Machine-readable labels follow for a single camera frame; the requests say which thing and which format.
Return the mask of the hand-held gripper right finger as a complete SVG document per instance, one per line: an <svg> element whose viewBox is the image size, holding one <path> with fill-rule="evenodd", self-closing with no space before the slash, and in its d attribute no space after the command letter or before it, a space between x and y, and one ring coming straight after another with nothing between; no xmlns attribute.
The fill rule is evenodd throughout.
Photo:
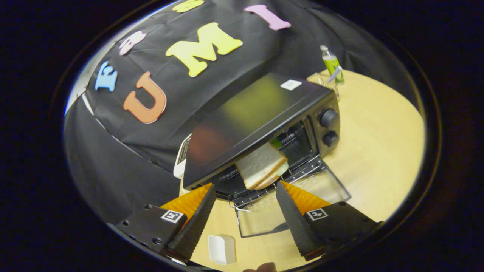
<svg viewBox="0 0 484 272"><path fill-rule="evenodd" d="M297 249L306 261L340 254L384 224L345 201L331 204L285 181L277 183L276 199Z"/></svg>

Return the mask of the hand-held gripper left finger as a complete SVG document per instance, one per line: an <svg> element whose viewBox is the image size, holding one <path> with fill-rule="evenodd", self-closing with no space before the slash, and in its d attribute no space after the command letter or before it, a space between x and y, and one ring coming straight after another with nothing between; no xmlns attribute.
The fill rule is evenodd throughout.
<svg viewBox="0 0 484 272"><path fill-rule="evenodd" d="M144 205L115 225L135 243L163 257L191 259L216 200L206 184L162 206Z"/></svg>

